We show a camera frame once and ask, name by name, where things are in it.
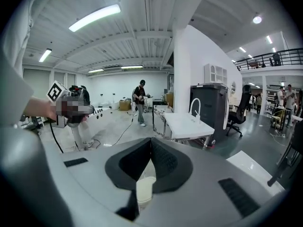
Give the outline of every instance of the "jeans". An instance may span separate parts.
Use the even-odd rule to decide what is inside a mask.
[[[257,105],[257,114],[260,114],[261,111],[261,105]]]
[[[289,123],[292,121],[293,110],[290,109],[290,108],[286,108],[286,109],[289,110],[289,111],[286,111],[286,115],[285,115],[285,117],[288,115],[288,120],[287,120],[287,125],[286,126],[289,126]]]
[[[139,124],[144,123],[144,119],[143,119],[143,104],[137,104],[137,108],[138,108],[138,122]]]

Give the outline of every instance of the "white cabinet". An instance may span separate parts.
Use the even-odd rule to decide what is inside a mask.
[[[219,66],[207,64],[204,66],[204,81],[205,83],[216,82],[227,85],[227,70]]]

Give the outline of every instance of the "man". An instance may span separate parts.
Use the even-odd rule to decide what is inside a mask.
[[[262,97],[261,97],[261,95],[259,93],[258,94],[258,98],[257,98],[257,114],[260,114],[261,104],[262,104]]]
[[[295,91],[292,90],[292,85],[288,85],[288,91],[286,92],[286,115],[288,115],[288,121],[286,127],[289,127],[289,123],[292,121],[292,114],[294,109],[294,101],[297,99]]]
[[[134,90],[135,102],[138,108],[138,122],[142,127],[145,127],[144,119],[143,119],[143,107],[144,107],[144,91],[145,81],[141,80],[140,85],[136,87]]]
[[[279,106],[283,107],[283,103],[284,103],[284,99],[285,99],[285,97],[283,96],[283,90],[284,90],[284,87],[281,86],[279,91],[276,93],[276,95],[277,95],[277,101],[276,101],[277,107],[279,107]]]
[[[250,96],[250,104],[248,105],[248,111],[249,112],[250,112],[251,106],[252,106],[252,96]]]

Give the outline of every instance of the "black office chair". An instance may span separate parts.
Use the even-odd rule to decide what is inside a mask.
[[[242,89],[242,98],[238,106],[237,112],[229,112],[228,121],[231,121],[231,123],[227,123],[227,127],[229,127],[229,130],[227,131],[226,136],[228,136],[228,133],[232,128],[236,130],[238,133],[240,133],[240,137],[243,136],[239,127],[234,126],[234,124],[235,123],[242,124],[245,122],[244,112],[248,107],[248,104],[250,103],[250,97],[251,97],[251,87],[250,85],[245,85]]]

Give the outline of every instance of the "metal railing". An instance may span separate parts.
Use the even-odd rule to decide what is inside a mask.
[[[239,71],[269,66],[303,65],[303,48],[258,55],[237,61],[234,64]]]

